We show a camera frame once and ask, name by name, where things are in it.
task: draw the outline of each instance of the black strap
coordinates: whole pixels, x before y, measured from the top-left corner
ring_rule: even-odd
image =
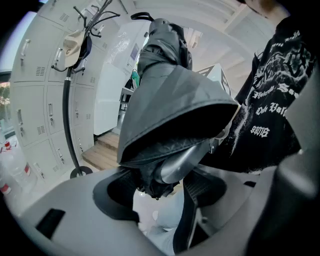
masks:
[[[137,21],[137,20],[145,20],[153,22],[154,19],[150,16],[149,12],[138,12],[136,14],[131,15],[131,20]]]

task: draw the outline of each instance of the metal bar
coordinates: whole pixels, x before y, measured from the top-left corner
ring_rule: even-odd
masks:
[[[71,84],[71,72],[72,72],[72,67],[69,67],[66,73],[66,78],[64,80],[64,86],[63,86],[63,94],[62,94],[63,128],[65,133],[66,144],[68,145],[73,164],[79,176],[83,176],[79,166],[79,162],[77,160],[75,149],[72,143],[70,126],[69,126],[69,93],[70,93],[70,84]]]
[[[115,17],[119,17],[119,16],[120,16],[120,14],[117,14],[117,15],[110,16],[110,17],[108,17],[108,18],[100,19],[100,20],[97,21],[93,26],[95,26],[95,25],[97,25],[98,23],[103,22],[103,21],[105,21],[105,20],[109,20],[109,19],[112,19],[112,18],[115,18]]]
[[[76,6],[73,7],[73,9],[76,10],[76,12],[82,17],[83,19],[83,27],[86,28],[87,27],[87,17],[85,17],[81,11],[78,10],[78,8]]]
[[[86,35],[88,35],[88,33],[90,33],[92,28],[95,26],[95,23],[97,22],[97,20],[101,17],[101,15],[103,14],[104,10],[111,3],[112,3],[112,0],[105,0],[105,2],[103,4],[103,6],[101,7],[101,9],[92,17],[92,19],[88,23],[88,26],[86,27],[86,30],[85,30],[86,31]]]

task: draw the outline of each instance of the locker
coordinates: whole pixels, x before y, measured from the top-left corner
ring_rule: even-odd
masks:
[[[70,129],[70,132],[71,132],[72,144],[73,144],[73,148],[74,148],[74,152],[75,152],[76,158],[78,159],[78,161],[80,161],[80,160],[82,160],[82,156],[78,151],[78,143],[77,143],[77,140],[76,140],[75,129],[74,128]]]
[[[26,150],[25,155],[30,167],[45,183],[51,184],[63,174],[48,139]]]
[[[39,11],[39,15],[65,27],[70,20],[78,17],[74,6],[80,7],[86,0],[51,0]]]
[[[62,36],[62,39],[60,40],[58,46],[55,49],[54,55],[52,56],[52,61],[50,62],[51,65],[56,66],[59,70],[65,69],[65,53],[63,52],[63,44],[64,39],[69,33],[64,33]],[[53,68],[51,68],[51,65],[48,67],[49,69],[49,82],[61,82],[63,83],[67,76],[67,70],[64,72],[59,72]],[[73,84],[75,81],[76,74],[71,75],[71,83]]]
[[[44,117],[44,86],[12,89],[13,121],[24,146],[47,136]]]
[[[81,11],[82,15],[86,17],[86,23],[88,24],[93,15],[88,11],[87,8],[78,9]],[[76,30],[82,30],[84,28],[84,20],[80,17],[80,15],[78,15],[76,18],[69,21],[67,28],[73,32]]]
[[[74,127],[75,145],[74,148],[81,156],[83,152],[94,146],[94,133],[91,125],[77,125]]]
[[[68,149],[65,131],[62,130],[53,134],[51,139],[54,147],[53,151],[55,152],[56,159],[58,159],[59,166],[66,172],[71,169],[74,164]]]
[[[91,124],[93,119],[93,106],[95,90],[76,87],[73,100],[73,125]]]
[[[63,85],[48,85],[46,93],[46,111],[50,134],[54,134],[64,129],[63,115],[62,115],[62,96]],[[71,125],[71,104],[73,87],[70,87],[69,93],[69,124]]]
[[[12,74],[14,82],[45,81],[50,57],[63,31],[36,16],[20,43]]]
[[[113,14],[103,15],[100,20],[113,16]],[[101,31],[101,37],[92,36],[92,43],[97,46],[100,50],[107,52],[108,46],[111,45],[112,41],[114,40],[115,36],[117,35],[119,31],[118,24],[113,20],[117,19],[117,17],[112,19],[104,20],[100,23],[98,23],[95,28],[97,30]]]
[[[85,71],[79,72],[76,76],[76,83],[79,85],[95,86],[98,84],[100,72],[104,62],[105,54],[92,45],[91,52],[79,65],[84,65]]]

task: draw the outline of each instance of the wooden floor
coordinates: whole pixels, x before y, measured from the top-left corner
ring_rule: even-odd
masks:
[[[108,132],[98,138],[97,143],[82,154],[83,160],[98,170],[108,170],[118,167],[117,152],[119,135]]]

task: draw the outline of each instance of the graphic print t-shirt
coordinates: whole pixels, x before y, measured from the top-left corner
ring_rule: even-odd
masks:
[[[259,172],[297,153],[300,146],[285,114],[299,97],[315,63],[316,57],[309,52],[293,18],[284,19],[249,81],[249,93],[247,89],[229,136],[211,156],[209,165],[234,172]]]

